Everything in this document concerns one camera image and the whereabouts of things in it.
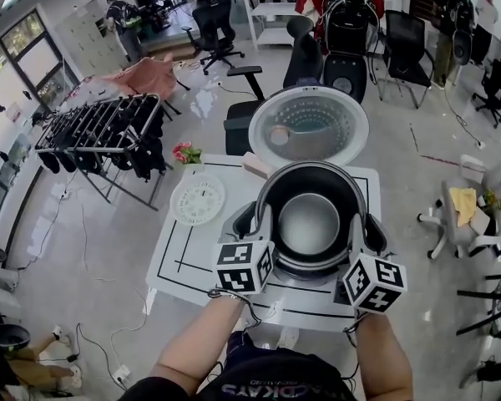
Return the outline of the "pink flower bunch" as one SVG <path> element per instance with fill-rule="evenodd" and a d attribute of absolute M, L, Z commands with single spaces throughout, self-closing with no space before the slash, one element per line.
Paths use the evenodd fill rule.
<path fill-rule="evenodd" d="M 179 142 L 173 148 L 173 156 L 183 165 L 201 163 L 202 150 L 195 148 L 190 141 Z"/>

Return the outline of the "person's black shirt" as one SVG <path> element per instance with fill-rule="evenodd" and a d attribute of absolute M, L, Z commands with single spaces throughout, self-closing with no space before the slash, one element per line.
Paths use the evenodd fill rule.
<path fill-rule="evenodd" d="M 165 378 L 148 377 L 119 401 L 358 401 L 331 364 L 315 355 L 269 351 L 240 361 L 189 395 Z"/>

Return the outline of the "white shelving unit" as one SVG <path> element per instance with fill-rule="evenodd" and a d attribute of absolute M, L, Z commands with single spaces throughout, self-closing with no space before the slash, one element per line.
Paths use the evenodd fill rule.
<path fill-rule="evenodd" d="M 261 3 L 260 0 L 243 0 L 254 48 L 259 50 L 264 46 L 292 45 L 292 38 L 281 27 L 280 22 L 291 16 L 296 16 L 295 2 L 274 3 L 270 0 Z M 385 9 L 401 9 L 402 0 L 383 0 Z"/>

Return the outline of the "dark blue rice cooker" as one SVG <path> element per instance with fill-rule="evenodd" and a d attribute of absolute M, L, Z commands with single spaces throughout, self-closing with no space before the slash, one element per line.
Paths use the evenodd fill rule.
<path fill-rule="evenodd" d="M 368 118 L 362 106 L 326 86 L 296 86 L 273 94 L 255 111 L 248 131 L 252 151 L 274 170 L 273 174 L 301 161 L 325 161 L 345 170 L 364 148 L 368 135 Z M 273 257 L 276 265 L 275 250 Z M 276 265 L 290 277 L 306 281 L 327 278 L 339 266 L 330 274 L 300 278 Z"/>

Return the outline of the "person's right forearm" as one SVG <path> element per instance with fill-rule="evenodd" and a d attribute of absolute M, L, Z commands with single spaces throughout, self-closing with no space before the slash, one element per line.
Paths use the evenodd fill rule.
<path fill-rule="evenodd" d="M 366 314 L 356 340 L 366 401 L 413 401 L 412 368 L 387 316 Z"/>

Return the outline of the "black backpack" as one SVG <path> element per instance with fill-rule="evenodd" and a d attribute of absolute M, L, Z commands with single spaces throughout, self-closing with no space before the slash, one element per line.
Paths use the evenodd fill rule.
<path fill-rule="evenodd" d="M 325 0 L 322 20 L 328 53 L 365 56 L 369 25 L 379 18 L 371 0 Z"/>

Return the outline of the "black metal frame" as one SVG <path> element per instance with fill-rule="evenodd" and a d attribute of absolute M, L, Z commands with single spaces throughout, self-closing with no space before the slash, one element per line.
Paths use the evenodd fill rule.
<path fill-rule="evenodd" d="M 456 331 L 457 336 L 473 332 L 482 327 L 489 327 L 489 330 L 493 335 L 501 332 L 501 275 L 488 275 L 485 277 L 485 280 L 497 281 L 498 284 L 491 292 L 457 290 L 457 295 L 459 297 L 488 300 L 491 302 L 491 309 L 488 318 L 470 326 L 460 328 Z"/>

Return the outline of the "yellow cloth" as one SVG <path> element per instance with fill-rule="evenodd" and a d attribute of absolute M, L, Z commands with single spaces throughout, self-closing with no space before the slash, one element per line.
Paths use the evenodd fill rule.
<path fill-rule="evenodd" d="M 451 187 L 449 194 L 458 213 L 457 226 L 465 226 L 474 218 L 477 210 L 477 192 L 474 188 Z"/>

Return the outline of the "black swivel office chair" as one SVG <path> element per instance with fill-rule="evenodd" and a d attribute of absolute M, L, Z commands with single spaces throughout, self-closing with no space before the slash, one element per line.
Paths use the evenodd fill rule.
<path fill-rule="evenodd" d="M 227 59 L 230 56 L 245 57 L 234 47 L 235 30 L 230 25 L 231 0 L 200 0 L 192 11 L 200 37 L 194 38 L 191 27 L 184 26 L 187 37 L 196 51 L 207 52 L 209 55 L 200 60 L 204 75 L 209 74 L 209 68 L 216 62 L 225 63 L 230 69 L 235 66 Z"/>
<path fill-rule="evenodd" d="M 493 61 L 492 71 L 485 73 L 481 85 L 486 94 L 485 97 L 474 93 L 472 100 L 480 99 L 483 105 L 477 106 L 475 110 L 478 112 L 481 109 L 487 109 L 491 112 L 495 129 L 501 124 L 501 59 Z"/>

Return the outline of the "person's left forearm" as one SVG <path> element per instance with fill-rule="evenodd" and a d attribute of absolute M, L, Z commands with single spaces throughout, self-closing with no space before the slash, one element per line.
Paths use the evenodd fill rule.
<path fill-rule="evenodd" d="M 210 300 L 200 314 L 162 349 L 150 375 L 197 392 L 217 363 L 237 324 L 244 303 L 222 296 Z"/>

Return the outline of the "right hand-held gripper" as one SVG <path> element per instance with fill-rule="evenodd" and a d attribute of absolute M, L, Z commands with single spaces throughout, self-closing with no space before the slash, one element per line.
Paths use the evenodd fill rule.
<path fill-rule="evenodd" d="M 342 281 L 352 307 L 386 312 L 407 292 L 407 272 L 405 266 L 383 260 L 388 253 L 387 233 L 375 216 L 367 214 L 363 224 L 359 214 L 353 216 L 348 250 L 352 264 Z"/>

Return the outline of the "black pot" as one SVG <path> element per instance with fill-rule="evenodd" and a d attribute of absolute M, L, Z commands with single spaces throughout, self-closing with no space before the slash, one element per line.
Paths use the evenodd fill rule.
<path fill-rule="evenodd" d="M 348 259 L 351 221 L 366 220 L 356 181 L 325 161 L 301 161 L 277 170 L 263 185 L 255 217 L 271 208 L 276 265 L 300 278 L 330 274 Z"/>

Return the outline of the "black oval shell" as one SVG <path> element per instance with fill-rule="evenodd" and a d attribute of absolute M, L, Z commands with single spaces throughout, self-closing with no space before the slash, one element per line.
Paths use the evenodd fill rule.
<path fill-rule="evenodd" d="M 457 65 L 466 65 L 472 52 L 473 36 L 470 32 L 457 29 L 453 34 L 453 56 Z"/>
<path fill-rule="evenodd" d="M 360 104 L 367 87 L 367 65 L 364 57 L 329 54 L 325 59 L 322 82 L 348 94 Z"/>

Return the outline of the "grey lockers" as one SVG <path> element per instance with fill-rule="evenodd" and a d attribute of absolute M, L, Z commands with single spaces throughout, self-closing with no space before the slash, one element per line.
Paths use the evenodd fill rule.
<path fill-rule="evenodd" d="M 115 34 L 108 32 L 97 0 L 74 9 L 55 30 L 81 79 L 111 74 L 127 63 Z"/>

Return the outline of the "white perforated steamer tray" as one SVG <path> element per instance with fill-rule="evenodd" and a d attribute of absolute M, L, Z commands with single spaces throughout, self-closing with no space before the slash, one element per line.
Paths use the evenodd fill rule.
<path fill-rule="evenodd" d="M 184 177 L 170 197 L 170 213 L 184 226 L 212 221 L 225 204 L 225 186 L 217 177 L 197 173 Z"/>

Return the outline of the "black cantilever visitor chair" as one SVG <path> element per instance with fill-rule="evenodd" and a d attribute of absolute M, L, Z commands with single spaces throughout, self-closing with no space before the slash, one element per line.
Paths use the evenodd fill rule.
<path fill-rule="evenodd" d="M 415 109 L 423 103 L 432 85 L 434 57 L 426 48 L 426 23 L 412 14 L 386 10 L 382 59 L 386 67 L 383 78 L 377 79 L 379 99 L 384 100 L 388 85 L 399 90 L 404 86 L 412 97 Z"/>

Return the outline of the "pink cloth draped chair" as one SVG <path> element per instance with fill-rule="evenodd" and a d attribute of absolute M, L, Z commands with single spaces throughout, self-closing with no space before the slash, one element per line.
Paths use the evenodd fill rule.
<path fill-rule="evenodd" d="M 176 85 L 186 91 L 190 91 L 190 88 L 176 77 L 174 62 L 172 53 L 167 53 L 162 59 L 144 57 L 124 70 L 105 74 L 99 78 L 115 86 L 121 94 L 156 94 L 176 115 L 181 115 L 181 112 L 169 102 L 169 98 L 175 91 Z"/>

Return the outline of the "black clothes drying rack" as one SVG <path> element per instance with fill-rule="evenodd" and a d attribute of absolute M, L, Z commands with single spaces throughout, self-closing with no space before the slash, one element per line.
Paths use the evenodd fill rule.
<path fill-rule="evenodd" d="M 106 202 L 117 190 L 147 206 L 154 200 L 169 164 L 161 138 L 166 111 L 156 94 L 99 100 L 53 114 L 34 146 L 47 170 L 80 174 Z M 146 183 L 154 181 L 147 199 L 118 181 L 125 173 Z"/>

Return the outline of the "yellow flower bunch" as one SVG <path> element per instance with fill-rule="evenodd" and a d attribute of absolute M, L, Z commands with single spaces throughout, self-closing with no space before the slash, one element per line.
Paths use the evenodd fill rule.
<path fill-rule="evenodd" d="M 501 209 L 501 201 L 493 190 L 487 189 L 478 198 L 478 206 L 482 210 L 495 211 Z"/>

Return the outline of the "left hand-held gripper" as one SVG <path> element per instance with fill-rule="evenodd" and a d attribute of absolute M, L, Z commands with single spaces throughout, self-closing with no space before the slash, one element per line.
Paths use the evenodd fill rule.
<path fill-rule="evenodd" d="M 269 241 L 274 216 L 271 206 L 264 206 L 256 215 L 255 210 L 255 201 L 242 206 L 221 228 L 221 243 L 215 244 L 215 286 L 218 288 L 243 295 L 260 294 L 264 290 L 274 267 L 275 244 Z"/>

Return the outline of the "person's white shoe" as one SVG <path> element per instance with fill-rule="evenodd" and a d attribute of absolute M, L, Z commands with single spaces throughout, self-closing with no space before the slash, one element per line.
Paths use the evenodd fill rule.
<path fill-rule="evenodd" d="M 299 338 L 299 329 L 296 327 L 284 326 L 278 339 L 277 348 L 293 350 Z"/>

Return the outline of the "black framed window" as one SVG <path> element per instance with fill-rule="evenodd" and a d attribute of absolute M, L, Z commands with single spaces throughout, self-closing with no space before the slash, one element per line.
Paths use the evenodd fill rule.
<path fill-rule="evenodd" d="M 13 104 L 53 111 L 78 85 L 38 10 L 0 37 L 0 113 Z"/>

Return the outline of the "white office chair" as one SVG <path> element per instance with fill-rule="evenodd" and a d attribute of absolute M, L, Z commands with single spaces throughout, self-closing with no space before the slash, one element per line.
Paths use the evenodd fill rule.
<path fill-rule="evenodd" d="M 451 187 L 474 188 L 477 192 L 475 216 L 465 226 L 457 226 L 458 213 L 449 194 Z M 442 182 L 435 214 L 417 215 L 419 222 L 432 223 L 441 231 L 438 244 L 428 252 L 430 259 L 436 258 L 447 244 L 453 246 L 456 257 L 474 256 L 489 247 L 501 252 L 501 209 L 489 211 L 478 206 L 478 198 L 487 189 L 493 190 L 501 201 L 501 160 L 488 167 L 479 159 L 462 155 L 458 172 Z"/>

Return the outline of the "black high-back office chair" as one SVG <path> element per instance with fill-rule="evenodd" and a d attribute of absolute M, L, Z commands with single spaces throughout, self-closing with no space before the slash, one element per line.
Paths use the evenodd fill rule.
<path fill-rule="evenodd" d="M 320 44 L 313 37 L 314 23 L 301 15 L 295 16 L 286 25 L 286 31 L 294 39 L 290 62 L 283 80 L 283 89 L 302 84 L 318 84 L 323 71 L 323 57 Z M 255 99 L 240 102 L 229 107 L 225 130 L 225 153 L 242 156 L 251 152 L 248 138 L 251 119 L 255 111 L 266 100 L 256 75 L 262 72 L 260 66 L 244 66 L 229 69 L 228 77 L 245 77 Z"/>

